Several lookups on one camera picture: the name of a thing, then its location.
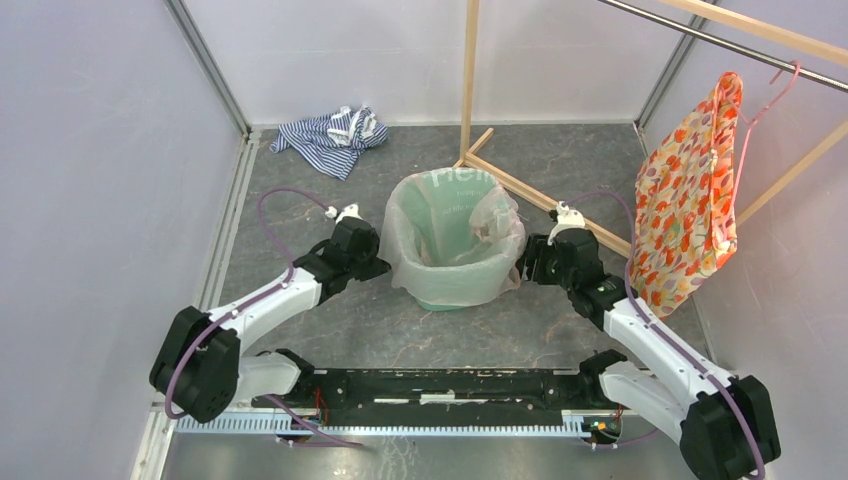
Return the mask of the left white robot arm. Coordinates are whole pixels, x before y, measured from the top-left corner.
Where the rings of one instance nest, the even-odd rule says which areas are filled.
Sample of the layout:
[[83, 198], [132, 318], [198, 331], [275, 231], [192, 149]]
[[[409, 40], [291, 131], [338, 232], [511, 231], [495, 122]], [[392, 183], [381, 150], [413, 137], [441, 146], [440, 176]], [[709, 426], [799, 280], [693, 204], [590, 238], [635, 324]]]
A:
[[249, 356], [246, 351], [287, 320], [345, 290], [388, 272], [378, 256], [380, 238], [365, 220], [339, 220], [332, 235], [296, 259], [280, 277], [234, 302], [210, 311], [187, 306], [174, 317], [149, 374], [172, 419], [199, 423], [231, 404], [267, 394], [290, 407], [314, 394], [308, 365], [287, 353]]

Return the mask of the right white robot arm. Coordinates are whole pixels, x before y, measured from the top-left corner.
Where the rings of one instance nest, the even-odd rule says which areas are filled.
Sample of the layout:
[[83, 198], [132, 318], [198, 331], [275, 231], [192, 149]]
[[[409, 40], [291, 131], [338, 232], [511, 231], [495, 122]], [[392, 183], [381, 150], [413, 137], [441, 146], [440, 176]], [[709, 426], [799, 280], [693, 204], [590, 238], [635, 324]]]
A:
[[516, 263], [522, 279], [565, 290], [574, 310], [637, 358], [612, 350], [580, 366], [580, 400], [635, 411], [679, 448], [698, 479], [761, 479], [782, 454], [770, 394], [752, 375], [710, 361], [659, 320], [627, 280], [606, 272], [585, 229], [532, 234]]

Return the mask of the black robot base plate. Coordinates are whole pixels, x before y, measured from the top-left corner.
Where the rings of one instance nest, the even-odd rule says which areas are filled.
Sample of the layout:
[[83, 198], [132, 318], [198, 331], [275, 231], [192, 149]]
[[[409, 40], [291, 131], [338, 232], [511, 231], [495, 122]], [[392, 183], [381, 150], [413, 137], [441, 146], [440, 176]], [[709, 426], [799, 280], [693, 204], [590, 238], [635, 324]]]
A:
[[565, 412], [617, 414], [596, 378], [596, 360], [577, 370], [538, 368], [319, 368], [290, 350], [302, 372], [284, 405], [325, 427], [542, 427]]

